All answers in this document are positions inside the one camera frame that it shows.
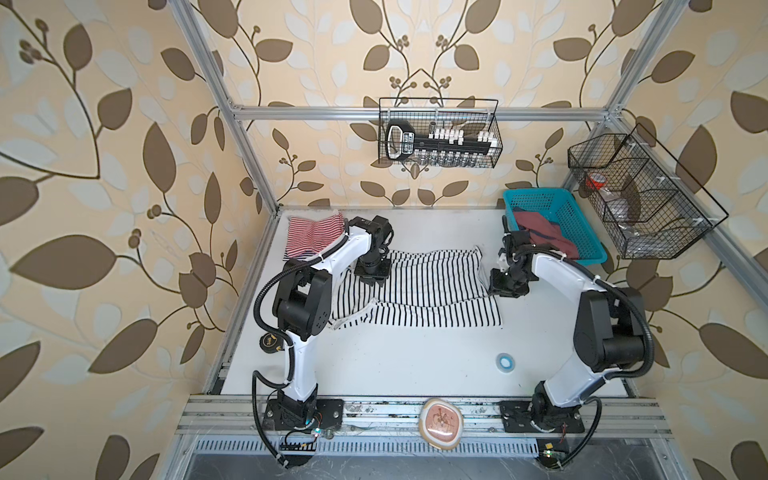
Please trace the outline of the red striped folded tank top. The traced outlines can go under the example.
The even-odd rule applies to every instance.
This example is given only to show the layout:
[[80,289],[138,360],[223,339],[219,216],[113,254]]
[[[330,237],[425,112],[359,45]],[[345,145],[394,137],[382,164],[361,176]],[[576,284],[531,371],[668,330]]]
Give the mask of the red striped folded tank top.
[[284,259],[310,258],[332,245],[345,232],[345,218],[340,212],[320,220],[289,218]]

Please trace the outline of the blue tape roll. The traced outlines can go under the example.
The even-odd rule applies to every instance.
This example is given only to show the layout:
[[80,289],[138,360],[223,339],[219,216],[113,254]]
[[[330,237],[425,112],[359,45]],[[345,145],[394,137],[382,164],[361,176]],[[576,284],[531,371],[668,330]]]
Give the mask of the blue tape roll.
[[496,357],[495,365],[503,374],[511,374],[515,369],[515,361],[507,353],[499,353]]

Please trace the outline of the black tool in basket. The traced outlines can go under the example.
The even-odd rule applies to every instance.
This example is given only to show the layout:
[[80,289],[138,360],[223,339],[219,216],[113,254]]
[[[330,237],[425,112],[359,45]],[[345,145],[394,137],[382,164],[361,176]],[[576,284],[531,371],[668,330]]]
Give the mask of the black tool in basket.
[[379,155],[405,163],[449,166],[493,166],[503,150],[500,137],[493,131],[442,127],[437,121],[418,123],[406,119],[387,120],[379,126]]

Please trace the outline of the teal plastic basket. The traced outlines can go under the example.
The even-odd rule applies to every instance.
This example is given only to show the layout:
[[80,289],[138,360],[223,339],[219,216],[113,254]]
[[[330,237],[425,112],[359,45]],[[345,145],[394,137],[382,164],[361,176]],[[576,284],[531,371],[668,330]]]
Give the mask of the teal plastic basket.
[[601,264],[607,253],[573,195],[559,188],[507,190],[502,196],[510,231],[534,245],[554,246],[581,265]]

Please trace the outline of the pink round badge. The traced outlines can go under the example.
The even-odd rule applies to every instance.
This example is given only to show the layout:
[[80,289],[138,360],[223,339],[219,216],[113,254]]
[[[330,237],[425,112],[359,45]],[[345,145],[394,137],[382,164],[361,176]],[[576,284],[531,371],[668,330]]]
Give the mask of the pink round badge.
[[421,437],[430,446],[450,451],[460,443],[464,418],[453,404],[440,398],[430,398],[422,406],[418,428]]

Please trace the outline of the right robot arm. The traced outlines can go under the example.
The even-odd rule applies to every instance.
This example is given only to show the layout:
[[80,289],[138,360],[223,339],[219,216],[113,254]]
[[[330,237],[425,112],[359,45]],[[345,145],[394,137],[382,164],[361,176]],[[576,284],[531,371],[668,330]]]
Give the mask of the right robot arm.
[[504,298],[529,294],[544,281],[576,307],[572,354],[549,379],[539,382],[526,409],[500,406],[506,423],[564,436],[581,423],[580,410],[594,405],[595,415],[578,444],[569,451],[546,446],[537,461],[545,469],[563,470],[583,451],[597,431],[603,402],[597,391],[613,379],[645,375],[655,358],[655,343],[641,294],[619,288],[592,273],[551,244],[535,244],[524,230],[505,225],[498,267],[490,274],[489,292]]

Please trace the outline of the black white striped tank top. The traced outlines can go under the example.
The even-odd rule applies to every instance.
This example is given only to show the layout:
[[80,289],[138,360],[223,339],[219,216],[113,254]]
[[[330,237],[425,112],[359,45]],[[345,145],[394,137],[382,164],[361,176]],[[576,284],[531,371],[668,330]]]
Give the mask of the black white striped tank top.
[[352,270],[343,273],[328,326],[482,328],[503,325],[496,299],[480,278],[479,247],[426,253],[393,251],[384,282],[367,284]]

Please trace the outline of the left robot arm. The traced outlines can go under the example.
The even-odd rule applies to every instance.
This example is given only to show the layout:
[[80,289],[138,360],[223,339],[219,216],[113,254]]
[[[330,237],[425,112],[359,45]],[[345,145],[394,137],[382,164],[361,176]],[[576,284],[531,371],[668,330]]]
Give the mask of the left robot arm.
[[285,469],[310,459],[300,453],[308,446],[289,443],[290,435],[311,435],[310,443],[315,444],[325,428],[317,406],[314,341],[329,324],[341,276],[352,270],[364,283],[376,285],[391,271],[388,254],[394,229],[388,219],[377,215],[347,220],[338,214],[329,220],[322,229],[327,240],[294,247],[295,254],[254,298],[256,325],[286,353],[282,381],[252,372],[254,425],[269,454]]

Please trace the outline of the maroon tank top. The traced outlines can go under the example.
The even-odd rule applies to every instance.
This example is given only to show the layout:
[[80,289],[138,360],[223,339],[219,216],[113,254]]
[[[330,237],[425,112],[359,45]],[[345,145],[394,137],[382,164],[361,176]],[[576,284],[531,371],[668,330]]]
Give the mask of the maroon tank top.
[[579,258],[577,246],[563,234],[558,223],[550,222],[538,212],[513,211],[518,229],[526,231],[534,245],[550,245],[572,259]]

